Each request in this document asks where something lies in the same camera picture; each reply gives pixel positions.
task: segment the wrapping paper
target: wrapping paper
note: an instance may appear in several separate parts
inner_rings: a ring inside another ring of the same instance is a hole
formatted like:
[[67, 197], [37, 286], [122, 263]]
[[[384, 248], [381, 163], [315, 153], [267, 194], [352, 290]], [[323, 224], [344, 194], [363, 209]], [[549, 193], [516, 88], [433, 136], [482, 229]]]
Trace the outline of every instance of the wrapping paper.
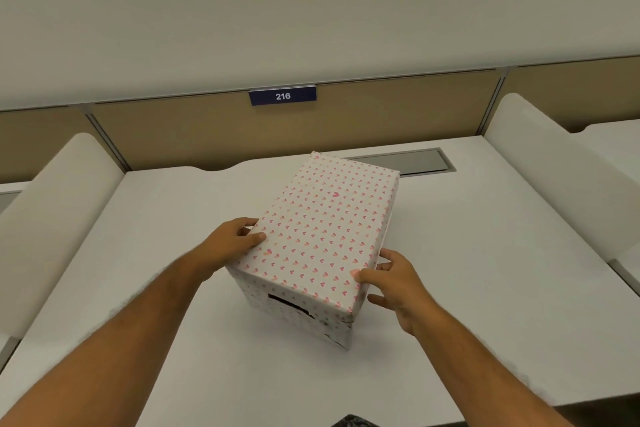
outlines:
[[227, 267], [249, 303], [348, 348], [366, 295], [350, 271], [376, 267], [399, 178], [312, 153], [253, 227], [267, 239]]

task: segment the cardboard box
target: cardboard box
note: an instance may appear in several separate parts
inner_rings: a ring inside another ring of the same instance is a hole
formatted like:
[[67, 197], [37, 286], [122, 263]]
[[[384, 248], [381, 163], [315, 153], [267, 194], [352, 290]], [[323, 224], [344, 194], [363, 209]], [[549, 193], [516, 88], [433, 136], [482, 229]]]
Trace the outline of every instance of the cardboard box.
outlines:
[[400, 172], [314, 152], [253, 227], [267, 239], [229, 273], [249, 303], [348, 349]]

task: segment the torn wrapping paper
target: torn wrapping paper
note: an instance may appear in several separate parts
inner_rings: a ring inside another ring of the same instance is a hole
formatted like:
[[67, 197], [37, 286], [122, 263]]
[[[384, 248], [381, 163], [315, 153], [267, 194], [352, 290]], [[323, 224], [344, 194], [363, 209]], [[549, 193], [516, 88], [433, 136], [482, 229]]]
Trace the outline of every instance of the torn wrapping paper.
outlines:
[[399, 178], [312, 153], [253, 227], [267, 239], [227, 266], [249, 303], [348, 349], [366, 295], [350, 271], [376, 267]]

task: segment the tan partition panel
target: tan partition panel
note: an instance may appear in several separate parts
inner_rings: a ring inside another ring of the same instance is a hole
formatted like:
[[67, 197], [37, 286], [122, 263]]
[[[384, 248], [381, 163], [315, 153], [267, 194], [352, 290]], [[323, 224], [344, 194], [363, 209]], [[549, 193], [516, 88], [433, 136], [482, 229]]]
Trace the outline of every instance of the tan partition panel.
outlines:
[[496, 71], [319, 85], [317, 101], [252, 107], [247, 92], [96, 105], [132, 169], [474, 135]]
[[516, 67], [494, 112], [508, 93], [518, 93], [568, 131], [640, 118], [640, 57]]
[[0, 183], [33, 179], [71, 137], [81, 132], [91, 133], [111, 155], [77, 108], [0, 112]]

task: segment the blue sign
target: blue sign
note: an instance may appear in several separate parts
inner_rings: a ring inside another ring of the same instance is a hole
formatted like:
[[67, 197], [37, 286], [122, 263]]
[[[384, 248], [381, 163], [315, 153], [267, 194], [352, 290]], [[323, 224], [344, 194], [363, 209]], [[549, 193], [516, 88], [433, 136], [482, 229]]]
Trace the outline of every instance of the blue sign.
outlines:
[[274, 103], [316, 101], [316, 85], [268, 90], [251, 90], [249, 92], [249, 98], [251, 98], [251, 104], [253, 107], [256, 105], [273, 105]]

